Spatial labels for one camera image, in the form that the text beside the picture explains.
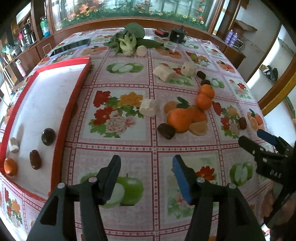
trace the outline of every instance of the black container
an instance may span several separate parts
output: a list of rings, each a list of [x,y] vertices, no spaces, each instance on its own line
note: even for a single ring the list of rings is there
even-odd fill
[[[170,41],[181,44],[183,43],[186,34],[187,32],[183,30],[183,26],[181,29],[172,28],[172,32],[170,33]]]

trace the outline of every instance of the metal screw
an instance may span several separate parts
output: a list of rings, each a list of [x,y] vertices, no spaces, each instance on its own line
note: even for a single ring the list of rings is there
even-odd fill
[[[231,188],[231,189],[236,189],[236,185],[235,184],[233,184],[233,183],[229,183],[228,184],[228,186],[229,186],[229,188]]]
[[[64,184],[64,183],[59,183],[58,185],[57,185],[57,188],[59,188],[59,189],[62,189],[62,188],[64,188],[66,185]]]
[[[94,183],[94,182],[96,182],[97,181],[97,178],[96,177],[90,177],[89,178],[89,182],[90,183]]]
[[[196,181],[197,181],[198,183],[204,183],[204,182],[205,182],[205,179],[204,179],[203,177],[198,177],[198,178],[196,179]]]

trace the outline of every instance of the table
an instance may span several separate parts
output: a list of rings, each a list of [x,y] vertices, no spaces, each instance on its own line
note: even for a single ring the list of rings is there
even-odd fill
[[[182,199],[172,172],[172,159],[180,154],[197,177],[217,185],[237,184],[261,224],[260,206],[270,181],[255,173],[254,159],[237,140],[245,135],[266,150],[273,148],[256,135],[259,128],[267,127],[239,72],[209,41],[189,38],[185,44],[175,45],[154,35],[153,29],[145,29],[146,36],[164,42],[168,49],[150,49],[145,57],[115,55],[103,43],[117,31],[120,28],[75,33],[58,46],[91,38],[90,46],[54,59],[44,58],[30,74],[66,59],[92,58],[64,143],[61,181],[78,184],[84,175],[98,172],[118,154],[122,161],[118,183],[125,194],[118,197],[121,205],[100,208],[109,240],[184,240],[194,207]],[[206,121],[206,128],[196,125],[195,131],[202,136],[187,131],[166,140],[157,132],[157,126],[166,122],[165,105],[180,103],[178,97],[192,105],[198,94],[201,79],[180,72],[192,53],[196,54],[197,69],[206,74],[215,90],[213,106],[205,111],[206,118],[197,120]],[[178,78],[167,82],[158,79],[152,71],[159,64],[173,69]],[[141,100],[149,98],[160,106],[152,118],[139,113]],[[239,117],[246,118],[247,129],[238,129]],[[0,183],[0,217],[5,218],[14,237],[25,240],[44,203],[27,196],[1,175]],[[75,211],[77,237],[83,240],[78,203]],[[212,221],[211,235],[215,236],[218,205],[213,207]]]

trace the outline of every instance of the chocolate candy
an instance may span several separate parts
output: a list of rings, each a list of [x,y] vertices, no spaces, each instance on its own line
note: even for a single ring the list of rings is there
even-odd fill
[[[33,169],[38,170],[41,167],[41,158],[37,150],[30,152],[30,163]]]
[[[200,82],[201,85],[211,85],[211,82],[209,80],[202,80]]]
[[[239,128],[245,130],[247,128],[247,121],[244,117],[239,118]]]
[[[46,128],[41,136],[41,140],[44,145],[50,146],[55,140],[55,132],[51,128]]]
[[[175,128],[173,128],[172,126],[169,126],[166,123],[161,123],[158,127],[157,127],[158,132],[166,139],[170,140],[173,138],[173,136],[176,133]]]
[[[198,71],[197,72],[197,74],[196,74],[199,78],[201,78],[202,80],[204,80],[205,79],[205,77],[206,77],[206,75],[205,75],[205,73],[204,72],[202,72],[202,71]]]

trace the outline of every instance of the water bottle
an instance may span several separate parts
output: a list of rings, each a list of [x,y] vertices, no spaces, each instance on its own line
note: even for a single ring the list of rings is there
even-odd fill
[[[41,19],[40,26],[42,29],[43,36],[48,37],[50,35],[50,32],[48,27],[47,16],[43,16],[40,19]]]

